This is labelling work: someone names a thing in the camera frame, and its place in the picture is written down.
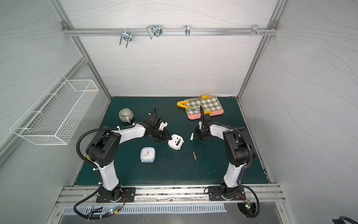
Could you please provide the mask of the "white alarm clock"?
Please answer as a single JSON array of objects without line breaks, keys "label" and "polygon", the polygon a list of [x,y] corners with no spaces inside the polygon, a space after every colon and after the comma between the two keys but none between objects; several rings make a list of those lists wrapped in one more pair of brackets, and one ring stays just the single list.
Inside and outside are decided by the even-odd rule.
[{"label": "white alarm clock", "polygon": [[171,139],[168,141],[169,147],[174,150],[180,150],[183,143],[184,139],[177,134],[171,135]]}]

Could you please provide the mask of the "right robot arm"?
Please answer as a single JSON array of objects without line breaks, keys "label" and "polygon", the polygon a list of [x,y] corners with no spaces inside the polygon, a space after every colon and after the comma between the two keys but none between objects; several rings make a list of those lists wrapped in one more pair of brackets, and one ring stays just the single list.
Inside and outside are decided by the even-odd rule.
[{"label": "right robot arm", "polygon": [[238,190],[244,188],[241,178],[245,169],[252,164],[255,158],[252,139],[247,128],[233,127],[212,121],[202,106],[199,107],[199,112],[199,126],[195,128],[193,137],[203,141],[210,137],[217,137],[224,141],[228,168],[222,179],[220,191],[223,199],[231,200]]}]

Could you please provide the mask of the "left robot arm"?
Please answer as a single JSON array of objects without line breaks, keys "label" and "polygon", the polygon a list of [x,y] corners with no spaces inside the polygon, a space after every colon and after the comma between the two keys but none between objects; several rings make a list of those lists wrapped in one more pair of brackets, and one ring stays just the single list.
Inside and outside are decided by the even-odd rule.
[{"label": "left robot arm", "polygon": [[152,137],[155,141],[168,141],[171,139],[166,130],[168,123],[155,114],[150,114],[141,122],[134,122],[130,126],[116,128],[98,128],[90,131],[96,135],[86,148],[85,160],[99,174],[100,187],[97,203],[123,202],[125,196],[130,196],[121,188],[121,183],[115,170],[115,157],[120,144],[142,138]]}]

